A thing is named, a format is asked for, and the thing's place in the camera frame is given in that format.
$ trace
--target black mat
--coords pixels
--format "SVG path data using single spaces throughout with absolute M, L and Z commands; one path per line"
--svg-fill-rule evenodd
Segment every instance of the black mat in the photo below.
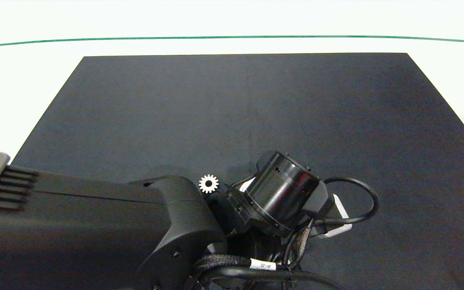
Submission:
M 305 269 L 349 289 L 464 289 L 464 126 L 407 54 L 85 57 L 13 165 L 231 182 L 267 149 L 381 195 L 372 220 L 311 241 Z M 351 189 L 331 187 L 360 213 Z

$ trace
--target black cable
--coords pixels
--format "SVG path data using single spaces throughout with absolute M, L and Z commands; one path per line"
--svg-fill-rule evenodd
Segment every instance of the black cable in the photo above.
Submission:
M 245 281 L 276 282 L 276 281 L 312 281 L 329 286 L 335 290 L 346 290 L 331 279 L 307 271 L 289 270 L 257 270 L 243 267 L 222 266 L 205 271 L 201 275 L 202 280 L 212 281 L 215 279 L 242 279 Z
M 373 203 L 372 203 L 372 208 L 369 211 L 357 217 L 326 218 L 323 220 L 316 221 L 314 224 L 315 226 L 318 224 L 356 224 L 357 222 L 364 222 L 365 220 L 371 218 L 379 210 L 379 196 L 377 195 L 375 190 L 370 185 L 364 183 L 363 181 L 360 181 L 354 178 L 347 178 L 347 177 L 332 177 L 332 178 L 327 178 L 323 182 L 325 184 L 329 184 L 333 182 L 348 182 L 348 183 L 355 184 L 361 187 L 362 189 L 364 189 L 372 197 Z
M 245 178 L 242 178 L 242 179 L 240 179 L 240 180 L 238 180 L 238 181 L 232 183 L 232 184 L 230 185 L 230 187 L 236 187 L 236 186 L 238 186 L 238 185 L 240 185 L 240 184 L 242 184 L 242 183 L 244 183 L 244 182 L 246 182 L 246 181 L 248 181 L 248 180 L 254 178 L 254 177 L 256 176 L 256 174 L 257 174 L 257 173 L 255 173 L 255 174 L 253 174 L 253 175 L 251 175 L 251 176 L 247 176 L 247 177 L 245 177 Z

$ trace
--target white gear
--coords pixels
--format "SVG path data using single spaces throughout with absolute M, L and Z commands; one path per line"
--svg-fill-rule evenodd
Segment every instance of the white gear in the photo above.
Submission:
M 199 182 L 199 187 L 203 193 L 213 193 L 218 188 L 218 179 L 213 175 L 203 176 Z

